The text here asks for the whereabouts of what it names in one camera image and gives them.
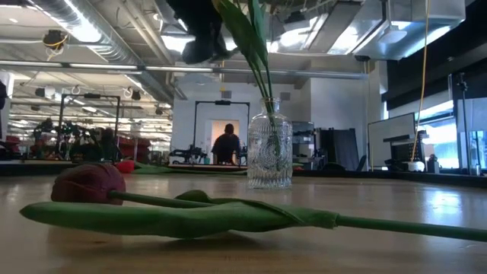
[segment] cable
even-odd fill
[[[57,43],[53,43],[53,44],[48,44],[48,43],[44,43],[44,46],[60,46],[61,44],[63,44],[69,37],[69,34],[66,34],[66,36],[64,36],[64,39],[57,42]]]
[[[416,125],[416,133],[414,137],[414,144],[412,145],[411,162],[414,161],[416,155],[416,143],[418,142],[418,129],[419,121],[421,120],[421,109],[423,108],[423,99],[425,98],[426,87],[426,59],[428,57],[428,31],[429,31],[429,12],[431,8],[431,0],[428,1],[428,7],[426,8],[426,25],[425,25],[425,51],[423,54],[423,71],[422,71],[422,85],[421,85],[421,97],[419,99],[419,112],[418,112],[418,124]]]
[[[367,105],[368,105],[368,101],[370,100],[370,96],[371,96],[371,60],[368,60],[367,61],[367,79],[368,79],[368,94],[367,94]],[[367,119],[367,127],[368,127],[368,110],[367,108],[365,109],[366,111],[366,119]],[[369,160],[371,161],[371,169],[372,169],[372,172],[374,172],[374,149],[372,147],[372,143],[371,143],[371,140],[369,139],[368,140],[368,144],[369,144],[369,151],[370,151],[370,157],[369,157]]]

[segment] black frame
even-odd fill
[[[198,105],[199,104],[215,104],[215,105],[232,105],[232,104],[244,104],[247,105],[247,128],[250,124],[250,103],[249,102],[232,102],[228,100],[214,100],[214,101],[205,101],[205,100],[198,100],[195,102],[195,119],[193,120],[193,147],[196,147],[196,118],[198,114]],[[249,142],[249,134],[247,133],[247,145]]]
[[[119,131],[120,96],[90,94],[90,93],[88,93],[88,94],[62,94],[61,95],[61,110],[59,111],[59,124],[58,124],[60,129],[62,126],[62,118],[63,118],[64,107],[65,107],[64,99],[68,96],[70,96],[70,97],[83,97],[83,98],[87,98],[87,99],[101,99],[102,97],[115,98],[116,99],[116,116],[115,116],[115,131],[113,133],[113,137],[114,137],[114,140],[117,140],[116,135],[118,134],[118,131]],[[61,131],[59,130],[58,135],[57,135],[57,140],[56,140],[56,154],[59,153],[60,144],[61,144]],[[115,154],[113,156],[113,161],[116,160],[117,151],[114,153]]]

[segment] person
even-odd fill
[[[234,125],[229,123],[213,145],[213,164],[235,164],[232,159],[234,151],[237,156],[240,154],[240,141],[234,134]]]

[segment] glass vase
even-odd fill
[[[249,124],[248,186],[287,189],[292,178],[292,124],[279,112],[279,99],[261,100],[262,112]]]

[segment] table surface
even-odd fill
[[[487,244],[355,228],[228,232],[178,241],[113,236],[29,221],[54,177],[0,179],[2,273],[486,273]],[[174,197],[200,189],[344,215],[487,228],[487,192],[401,180],[294,178],[288,191],[248,190],[245,177],[127,176],[129,192]],[[127,202],[126,206],[145,206]]]

